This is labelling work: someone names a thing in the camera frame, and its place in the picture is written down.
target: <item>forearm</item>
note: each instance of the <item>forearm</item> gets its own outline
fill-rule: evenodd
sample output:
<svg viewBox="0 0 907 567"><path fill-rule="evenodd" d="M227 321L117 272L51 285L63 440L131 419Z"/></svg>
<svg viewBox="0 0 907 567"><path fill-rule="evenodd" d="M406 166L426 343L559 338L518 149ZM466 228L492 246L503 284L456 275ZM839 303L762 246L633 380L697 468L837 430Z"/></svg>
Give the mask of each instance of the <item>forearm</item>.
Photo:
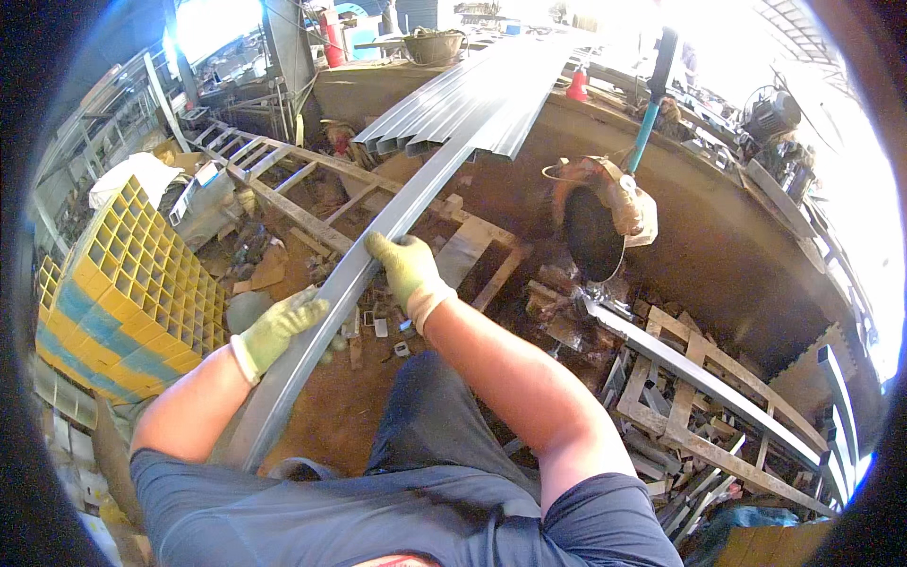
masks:
<svg viewBox="0 0 907 567"><path fill-rule="evenodd" d="M608 414L570 370L459 299L439 305L424 330L476 395L540 458L603 437L616 437L619 444Z"/></svg>
<svg viewBox="0 0 907 567"><path fill-rule="evenodd" d="M149 447L204 463L251 388L232 347L217 349L148 406L135 427L132 452Z"/></svg>

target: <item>blue handle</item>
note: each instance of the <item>blue handle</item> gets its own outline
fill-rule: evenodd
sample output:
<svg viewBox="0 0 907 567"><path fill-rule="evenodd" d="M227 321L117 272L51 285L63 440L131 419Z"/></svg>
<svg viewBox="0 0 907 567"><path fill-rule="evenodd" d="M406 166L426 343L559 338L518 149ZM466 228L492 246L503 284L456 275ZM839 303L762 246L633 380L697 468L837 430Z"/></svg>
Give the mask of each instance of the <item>blue handle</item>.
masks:
<svg viewBox="0 0 907 567"><path fill-rule="evenodd" d="M646 142L649 141L649 134L652 133L652 126L655 124L655 117L658 116L658 107L661 105L661 99L652 102L649 101L649 107L646 109L646 115L642 119L642 125L639 127L639 134L636 136L636 146L633 148L633 155L629 159L629 172L635 173L639 165L639 159L642 158L642 151L646 149Z"/></svg>

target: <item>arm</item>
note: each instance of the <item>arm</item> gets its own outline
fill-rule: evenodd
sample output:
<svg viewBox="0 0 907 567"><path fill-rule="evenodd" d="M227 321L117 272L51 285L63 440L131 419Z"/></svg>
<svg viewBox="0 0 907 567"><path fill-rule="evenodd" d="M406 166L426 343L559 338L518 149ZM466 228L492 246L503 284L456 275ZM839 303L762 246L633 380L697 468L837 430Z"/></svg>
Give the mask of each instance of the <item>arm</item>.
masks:
<svg viewBox="0 0 907 567"><path fill-rule="evenodd" d="M220 434L261 375L289 346L293 335L319 321L327 302L305 289L271 306L230 344L154 400L132 436L134 453L155 449L187 463L204 463Z"/></svg>
<svg viewBox="0 0 907 567"><path fill-rule="evenodd" d="M416 328L538 457L542 513L596 474L636 476L617 429L589 390L539 348L457 299L424 242L407 237L404 243L371 234L366 241Z"/></svg>
<svg viewBox="0 0 907 567"><path fill-rule="evenodd" d="M251 389L233 347L218 348L148 406L135 426L132 453L149 447L204 463Z"/></svg>

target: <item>work glove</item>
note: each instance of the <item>work glove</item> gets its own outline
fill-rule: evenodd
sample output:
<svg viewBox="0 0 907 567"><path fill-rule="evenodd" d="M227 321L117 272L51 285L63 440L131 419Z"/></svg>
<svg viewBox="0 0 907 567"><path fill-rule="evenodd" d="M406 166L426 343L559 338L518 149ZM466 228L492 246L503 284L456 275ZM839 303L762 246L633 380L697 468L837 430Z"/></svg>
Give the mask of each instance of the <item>work glove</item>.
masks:
<svg viewBox="0 0 907 567"><path fill-rule="evenodd" d="M384 264L394 298L422 335L434 308L445 299L456 297L456 290L438 275L431 249L409 234L400 239L400 244L394 244L374 231L366 234L366 249Z"/></svg>
<svg viewBox="0 0 907 567"><path fill-rule="evenodd" d="M261 375L283 354L289 340L315 325L329 307L323 299L315 299L316 288L303 289L272 305L258 320L229 342L243 375L253 386Z"/></svg>

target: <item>red bottle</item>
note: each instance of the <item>red bottle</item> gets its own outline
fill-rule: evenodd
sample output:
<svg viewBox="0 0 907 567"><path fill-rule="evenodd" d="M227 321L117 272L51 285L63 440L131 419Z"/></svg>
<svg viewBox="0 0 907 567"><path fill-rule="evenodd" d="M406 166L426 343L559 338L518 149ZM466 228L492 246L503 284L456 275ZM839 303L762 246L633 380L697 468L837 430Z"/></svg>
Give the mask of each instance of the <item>red bottle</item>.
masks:
<svg viewBox="0 0 907 567"><path fill-rule="evenodd" d="M573 83L567 88L567 98L574 101L585 101L589 96L586 94L586 70L577 67L573 72Z"/></svg>

